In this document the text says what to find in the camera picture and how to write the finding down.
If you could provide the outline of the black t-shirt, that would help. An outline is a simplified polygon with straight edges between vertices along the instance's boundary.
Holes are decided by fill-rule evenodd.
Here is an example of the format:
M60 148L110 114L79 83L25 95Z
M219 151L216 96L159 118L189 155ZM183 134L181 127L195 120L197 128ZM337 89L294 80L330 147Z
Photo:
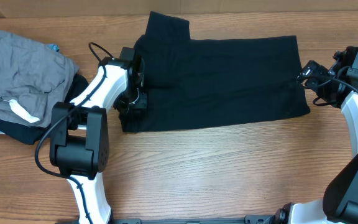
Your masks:
M135 52L145 62L147 111L120 116L130 133L273 121L310 112L296 81L295 36L193 40L184 19L151 12Z

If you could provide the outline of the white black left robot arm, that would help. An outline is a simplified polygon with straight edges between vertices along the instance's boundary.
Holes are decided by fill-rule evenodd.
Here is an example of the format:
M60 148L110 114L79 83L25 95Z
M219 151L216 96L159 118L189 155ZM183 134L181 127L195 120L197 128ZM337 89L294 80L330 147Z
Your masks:
M147 111L144 59L139 55L106 57L86 90L52 110L50 162L68 181L78 211L77 223L112 223L103 171L109 159L107 115L141 116Z

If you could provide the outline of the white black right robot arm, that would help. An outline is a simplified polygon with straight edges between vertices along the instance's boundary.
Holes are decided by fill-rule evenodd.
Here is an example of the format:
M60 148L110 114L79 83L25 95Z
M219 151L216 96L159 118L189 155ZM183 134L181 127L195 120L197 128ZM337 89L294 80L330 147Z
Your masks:
M342 60L327 69L310 60L299 75L319 99L345 117L352 160L329 183L320 200L288 203L257 223L358 223L358 66Z

